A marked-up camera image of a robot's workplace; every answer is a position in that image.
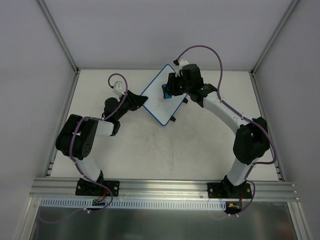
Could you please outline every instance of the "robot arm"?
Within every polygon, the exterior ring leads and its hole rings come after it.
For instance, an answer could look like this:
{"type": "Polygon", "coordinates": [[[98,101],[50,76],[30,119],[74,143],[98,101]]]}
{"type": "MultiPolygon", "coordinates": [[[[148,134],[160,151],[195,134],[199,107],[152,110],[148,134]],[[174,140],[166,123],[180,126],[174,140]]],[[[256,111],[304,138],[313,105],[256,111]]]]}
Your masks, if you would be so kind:
{"type": "MultiPolygon", "coordinates": [[[[167,84],[162,86],[163,97],[169,99],[187,93],[193,102],[214,113],[235,134],[233,153],[235,161],[230,172],[222,181],[222,188],[230,198],[239,196],[239,188],[246,182],[246,175],[252,164],[270,148],[270,144],[262,131],[242,119],[219,99],[217,88],[204,84],[200,69],[196,64],[189,64],[180,59],[176,73],[170,73],[167,84]]],[[[267,123],[259,117],[252,119],[267,131],[267,123]]]]}
{"type": "MultiPolygon", "coordinates": [[[[109,116],[113,113],[124,98],[125,95],[120,89],[121,87],[119,82],[116,82],[113,87],[113,92],[120,97],[120,101],[114,97],[108,98],[104,102],[103,117],[109,116]]],[[[76,160],[81,171],[89,179],[102,184],[104,179],[103,173],[97,167],[93,158],[89,155],[94,144],[95,136],[115,136],[121,126],[119,119],[128,111],[136,111],[139,109],[147,99],[148,97],[146,96],[136,95],[128,90],[123,104],[111,117],[106,120],[88,117],[88,119],[83,120],[79,126],[73,143],[72,137],[76,131],[77,125],[83,117],[71,114],[56,139],[56,149],[61,151],[63,155],[70,158],[69,151],[70,145],[72,144],[72,156],[76,160]]],[[[88,181],[84,176],[81,177],[81,182],[89,185],[88,188],[97,188],[97,186],[88,181]]]]}

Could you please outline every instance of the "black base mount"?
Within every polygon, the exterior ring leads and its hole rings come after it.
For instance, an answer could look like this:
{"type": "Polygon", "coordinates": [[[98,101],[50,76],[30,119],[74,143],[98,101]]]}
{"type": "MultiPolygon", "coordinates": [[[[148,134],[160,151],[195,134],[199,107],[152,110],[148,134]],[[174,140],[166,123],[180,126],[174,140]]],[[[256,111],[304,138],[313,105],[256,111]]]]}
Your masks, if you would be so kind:
{"type": "MultiPolygon", "coordinates": [[[[110,189],[114,197],[119,196],[120,182],[119,181],[107,181],[104,180],[104,174],[100,172],[99,178],[96,181],[110,189]]],[[[80,178],[76,184],[75,195],[76,196],[102,196],[105,189],[101,186],[94,184],[93,182],[86,181],[80,178]]]]}
{"type": "Polygon", "coordinates": [[[239,186],[233,186],[227,176],[221,182],[208,182],[207,192],[209,199],[251,199],[252,192],[249,183],[244,182],[239,186]]]}

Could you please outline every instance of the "purple cable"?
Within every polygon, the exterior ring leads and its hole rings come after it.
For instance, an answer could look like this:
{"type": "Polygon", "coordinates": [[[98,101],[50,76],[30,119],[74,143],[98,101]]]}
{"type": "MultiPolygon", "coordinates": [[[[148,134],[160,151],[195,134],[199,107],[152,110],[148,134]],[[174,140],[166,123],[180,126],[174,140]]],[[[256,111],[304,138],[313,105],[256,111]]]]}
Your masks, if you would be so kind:
{"type": "Polygon", "coordinates": [[[256,185],[253,181],[249,181],[247,180],[247,177],[248,175],[250,174],[250,172],[252,171],[253,167],[257,164],[263,164],[263,165],[270,165],[270,164],[274,164],[276,162],[276,160],[278,159],[278,153],[277,153],[277,150],[276,150],[276,146],[273,142],[273,140],[271,139],[271,136],[267,133],[267,131],[262,127],[260,126],[258,123],[256,123],[255,121],[253,121],[252,119],[249,119],[245,116],[242,116],[242,114],[240,112],[238,112],[236,109],[234,109],[231,105],[229,105],[226,101],[222,100],[222,97],[221,97],[221,94],[220,94],[220,87],[221,87],[221,82],[222,82],[222,76],[223,76],[223,67],[222,67],[222,61],[221,61],[221,58],[219,56],[219,54],[211,47],[209,46],[206,46],[206,45],[194,45],[194,46],[190,46],[188,47],[186,50],[184,50],[178,57],[177,57],[177,61],[181,58],[181,56],[183,54],[185,54],[188,50],[190,49],[194,49],[194,48],[205,48],[205,49],[209,49],[211,50],[215,55],[216,57],[218,58],[219,60],[219,64],[220,64],[220,78],[219,78],[219,82],[218,82],[218,87],[217,87],[217,96],[220,100],[221,103],[223,103],[227,108],[229,108],[232,112],[234,112],[236,115],[238,115],[240,118],[244,119],[245,121],[255,125],[256,127],[258,127],[262,132],[263,134],[266,136],[266,138],[268,139],[271,147],[272,147],[272,150],[273,150],[273,160],[272,161],[269,161],[269,162],[266,162],[266,161],[261,161],[261,162],[254,162],[251,167],[249,168],[248,172],[246,173],[245,175],[245,180],[249,183],[252,184],[253,186],[253,191],[252,191],[252,198],[251,200],[249,201],[248,205],[241,210],[240,213],[242,213],[244,210],[246,210],[253,202],[254,198],[255,198],[255,195],[256,195],[256,185]]]}
{"type": "MultiPolygon", "coordinates": [[[[111,190],[110,190],[108,187],[106,187],[105,185],[100,184],[100,183],[98,183],[98,182],[90,179],[88,176],[86,176],[86,175],[84,174],[84,172],[81,170],[80,166],[78,165],[77,160],[73,157],[72,151],[73,151],[73,146],[74,146],[75,139],[76,139],[77,133],[78,133],[78,131],[79,131],[80,125],[82,124],[82,122],[83,122],[84,120],[86,120],[86,119],[93,119],[93,120],[97,120],[97,121],[105,121],[105,120],[107,120],[108,118],[110,118],[113,114],[115,114],[115,113],[117,112],[117,110],[121,107],[121,105],[124,103],[124,101],[125,101],[125,99],[126,99],[126,97],[127,97],[127,94],[128,94],[128,82],[127,82],[126,78],[125,78],[122,74],[120,74],[120,73],[113,73],[113,74],[111,74],[111,75],[109,76],[109,78],[108,78],[108,85],[109,85],[111,88],[112,88],[112,86],[110,85],[110,79],[111,79],[113,76],[115,76],[115,75],[122,77],[122,79],[123,79],[123,81],[124,81],[124,83],[125,83],[125,92],[124,92],[124,97],[122,98],[122,101],[119,103],[118,107],[117,107],[109,116],[105,117],[103,120],[102,120],[101,118],[91,117],[91,116],[84,116],[83,118],[81,118],[80,121],[78,122],[78,124],[77,124],[76,127],[75,127],[74,133],[73,133],[73,135],[72,135],[71,143],[70,143],[69,157],[70,157],[70,159],[74,162],[75,167],[76,167],[76,169],[79,171],[79,173],[80,173],[80,174],[83,176],[83,178],[85,178],[87,181],[89,181],[89,182],[91,182],[91,183],[93,183],[93,184],[96,184],[96,185],[98,185],[99,187],[102,187],[102,188],[104,188],[105,190],[107,190],[108,193],[109,193],[110,196],[111,196],[111,200],[110,200],[105,206],[103,206],[103,207],[100,208],[99,210],[89,210],[89,213],[99,213],[99,212],[103,211],[105,208],[107,208],[108,206],[110,206],[110,204],[111,204],[112,201],[114,200],[114,196],[113,196],[111,190]]],[[[47,221],[47,220],[44,220],[44,219],[41,217],[41,214],[40,214],[41,211],[39,211],[39,213],[38,213],[38,219],[39,219],[41,222],[46,223],[46,224],[59,224],[59,223],[65,221],[65,220],[68,220],[68,219],[71,218],[73,215],[75,215],[76,213],[78,213],[78,212],[80,212],[80,211],[83,211],[83,210],[84,210],[83,208],[79,208],[79,209],[77,209],[76,211],[74,211],[73,213],[71,213],[69,216],[67,216],[66,218],[63,218],[63,219],[58,220],[58,221],[47,221]]]]}
{"type": "Polygon", "coordinates": [[[253,163],[252,165],[257,165],[257,164],[264,164],[264,165],[270,165],[270,164],[274,164],[278,158],[278,153],[277,153],[277,150],[276,150],[276,146],[273,142],[273,140],[271,139],[270,135],[267,133],[267,131],[262,127],[260,126],[258,123],[256,123],[255,121],[245,117],[245,116],[242,116],[242,114],[240,112],[238,112],[236,109],[234,109],[232,106],[230,106],[226,101],[222,100],[222,97],[221,97],[221,94],[220,94],[220,87],[221,87],[221,82],[222,82],[222,76],[223,76],[223,66],[222,66],[222,61],[221,61],[221,58],[219,56],[219,54],[211,47],[209,46],[206,46],[206,45],[194,45],[194,46],[190,46],[188,47],[186,50],[184,50],[178,57],[176,60],[179,60],[183,54],[185,54],[188,50],[190,49],[194,49],[194,48],[205,48],[205,49],[209,49],[211,50],[215,55],[216,57],[218,58],[219,60],[219,64],[220,64],[220,78],[219,78],[219,82],[218,82],[218,87],[217,87],[217,96],[219,98],[219,100],[226,106],[228,107],[232,112],[234,112],[236,115],[238,115],[240,118],[246,120],[247,122],[255,125],[256,127],[258,127],[262,132],[263,134],[266,136],[266,138],[268,139],[268,141],[270,142],[270,145],[273,149],[273,160],[270,161],[270,162],[255,162],[253,163]]]}

